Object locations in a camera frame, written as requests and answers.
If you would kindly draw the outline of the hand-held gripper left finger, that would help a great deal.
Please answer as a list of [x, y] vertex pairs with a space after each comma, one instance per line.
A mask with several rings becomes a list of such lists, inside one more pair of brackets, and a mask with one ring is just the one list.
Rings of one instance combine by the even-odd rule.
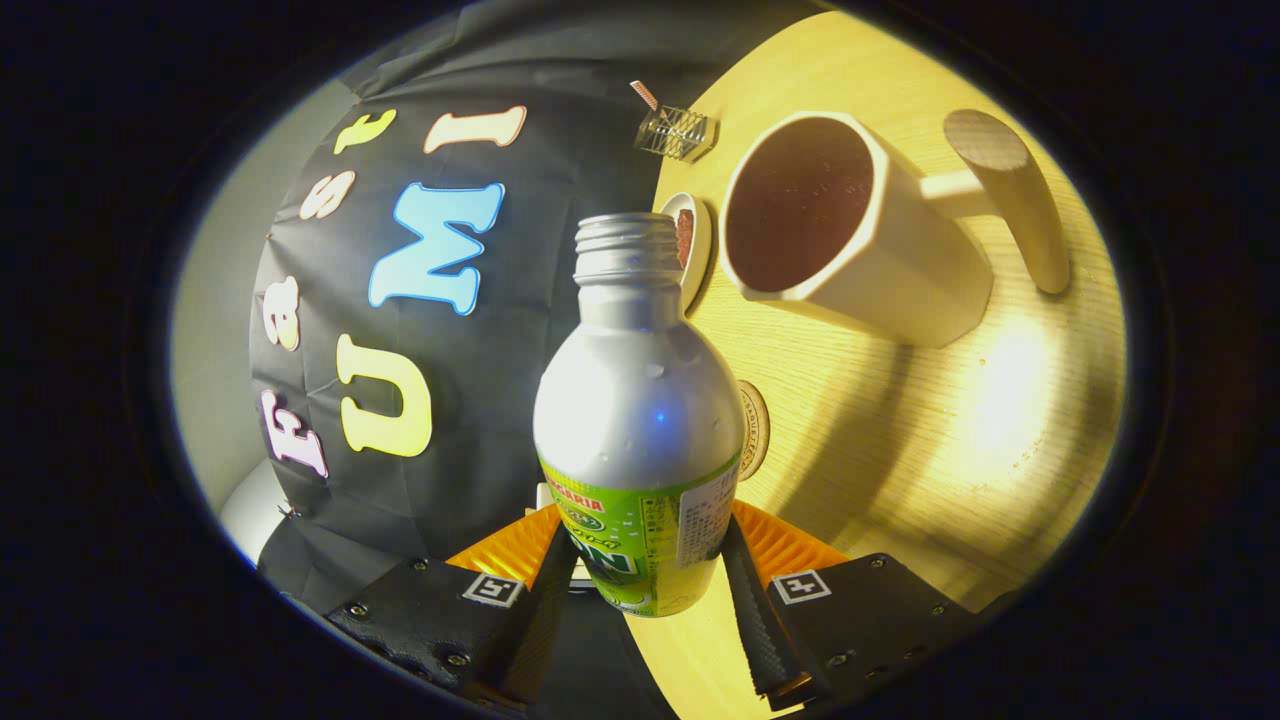
[[556, 505], [451, 559], [401, 562], [325, 619], [419, 680], [524, 714], [550, 662], [577, 551]]

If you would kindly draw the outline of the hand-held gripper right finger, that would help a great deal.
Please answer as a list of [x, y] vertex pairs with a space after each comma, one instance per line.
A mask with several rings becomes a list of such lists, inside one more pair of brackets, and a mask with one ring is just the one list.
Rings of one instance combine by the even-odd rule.
[[722, 559], [754, 691], [774, 711], [858, 705], [986, 621], [888, 553], [850, 559], [744, 501]]

